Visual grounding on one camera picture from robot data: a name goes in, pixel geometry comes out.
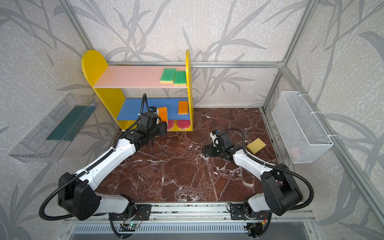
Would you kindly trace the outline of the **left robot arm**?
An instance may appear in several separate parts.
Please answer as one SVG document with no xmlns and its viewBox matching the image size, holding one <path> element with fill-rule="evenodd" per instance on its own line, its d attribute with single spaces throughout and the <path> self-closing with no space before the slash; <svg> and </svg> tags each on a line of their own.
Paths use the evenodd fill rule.
<svg viewBox="0 0 384 240">
<path fill-rule="evenodd" d="M 58 221 L 75 217 L 86 220 L 94 215 L 120 214 L 132 218 L 137 211 L 135 201 L 119 195 L 98 194 L 95 190 L 100 183 L 116 168 L 132 156 L 154 137 L 167 134 L 168 124 L 157 113 L 146 112 L 134 123 L 135 129 L 123 131 L 113 145 L 95 161 L 74 174 L 63 174 L 58 188 L 42 203 L 39 216 L 46 221 Z M 49 216 L 45 209 L 48 203 L 58 198 L 58 205 L 67 211 L 67 215 Z"/>
</svg>

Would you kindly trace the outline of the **green top sponge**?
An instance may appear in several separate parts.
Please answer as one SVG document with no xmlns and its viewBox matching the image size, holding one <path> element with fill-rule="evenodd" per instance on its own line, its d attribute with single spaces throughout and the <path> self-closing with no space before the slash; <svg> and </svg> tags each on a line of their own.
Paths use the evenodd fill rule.
<svg viewBox="0 0 384 240">
<path fill-rule="evenodd" d="M 173 84 L 175 75 L 176 75 L 176 69 L 174 68 L 165 68 L 163 70 L 162 76 L 160 78 L 160 83 L 162 84 Z"/>
</svg>

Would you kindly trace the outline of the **pink round sponge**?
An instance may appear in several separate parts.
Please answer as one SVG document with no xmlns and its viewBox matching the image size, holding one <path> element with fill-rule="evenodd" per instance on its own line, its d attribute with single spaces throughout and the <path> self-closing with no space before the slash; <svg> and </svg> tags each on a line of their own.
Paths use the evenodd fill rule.
<svg viewBox="0 0 384 240">
<path fill-rule="evenodd" d="M 191 127 L 191 121 L 190 120 L 177 120 L 177 127 L 180 130 L 187 130 Z"/>
<path fill-rule="evenodd" d="M 168 131 L 171 131 L 175 126 L 175 121 L 174 120 L 168 120 Z"/>
</svg>

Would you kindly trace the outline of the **yellow sponge green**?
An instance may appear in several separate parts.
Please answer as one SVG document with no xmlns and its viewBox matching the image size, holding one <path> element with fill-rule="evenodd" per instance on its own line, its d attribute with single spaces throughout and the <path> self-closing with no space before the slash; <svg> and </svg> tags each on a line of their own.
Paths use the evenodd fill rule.
<svg viewBox="0 0 384 240">
<path fill-rule="evenodd" d="M 186 86 L 187 85 L 186 71 L 176 71 L 173 83 L 174 83 L 174 86 Z"/>
</svg>

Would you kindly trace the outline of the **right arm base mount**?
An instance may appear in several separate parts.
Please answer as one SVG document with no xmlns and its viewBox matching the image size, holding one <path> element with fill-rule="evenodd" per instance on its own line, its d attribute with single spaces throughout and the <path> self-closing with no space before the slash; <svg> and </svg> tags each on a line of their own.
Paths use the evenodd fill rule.
<svg viewBox="0 0 384 240">
<path fill-rule="evenodd" d="M 269 212 L 254 212 L 251 207 L 245 204 L 228 203 L 227 210 L 229 211 L 232 220 L 264 221 L 268 220 L 270 216 Z"/>
</svg>

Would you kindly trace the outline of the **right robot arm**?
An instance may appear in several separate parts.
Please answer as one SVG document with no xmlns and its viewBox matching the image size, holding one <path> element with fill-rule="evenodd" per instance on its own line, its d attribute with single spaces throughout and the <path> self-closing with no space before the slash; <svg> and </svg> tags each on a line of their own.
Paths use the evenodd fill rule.
<svg viewBox="0 0 384 240">
<path fill-rule="evenodd" d="M 206 158 L 223 158 L 257 177 L 263 187 L 261 194 L 256 194 L 244 201 L 244 212 L 247 218 L 254 219 L 261 212 L 271 212 L 281 216 L 289 210 L 299 210 L 309 206 L 315 196 L 311 183 L 303 176 L 290 171 L 284 165 L 270 164 L 252 154 L 245 146 L 245 135 L 242 144 L 235 145 L 227 131 L 213 130 L 210 133 L 212 144 L 203 148 Z"/>
</svg>

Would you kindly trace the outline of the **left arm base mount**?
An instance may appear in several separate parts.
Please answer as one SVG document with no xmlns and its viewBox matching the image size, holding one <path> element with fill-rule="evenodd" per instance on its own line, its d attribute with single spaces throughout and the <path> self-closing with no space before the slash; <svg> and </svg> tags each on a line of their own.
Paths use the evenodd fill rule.
<svg viewBox="0 0 384 240">
<path fill-rule="evenodd" d="M 150 218 L 152 210 L 152 205 L 150 204 L 138 204 L 131 205 L 121 214 L 111 213 L 109 219 L 112 221 L 123 221 L 123 220 L 133 220 L 133 221 L 148 221 Z"/>
</svg>

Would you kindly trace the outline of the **orange sponge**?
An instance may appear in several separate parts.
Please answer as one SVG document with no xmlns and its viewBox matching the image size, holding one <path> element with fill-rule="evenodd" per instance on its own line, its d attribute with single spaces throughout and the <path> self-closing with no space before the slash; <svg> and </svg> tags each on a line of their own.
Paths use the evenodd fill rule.
<svg viewBox="0 0 384 240">
<path fill-rule="evenodd" d="M 189 114 L 189 102 L 179 101 L 178 115 L 188 115 L 188 114 Z"/>
</svg>

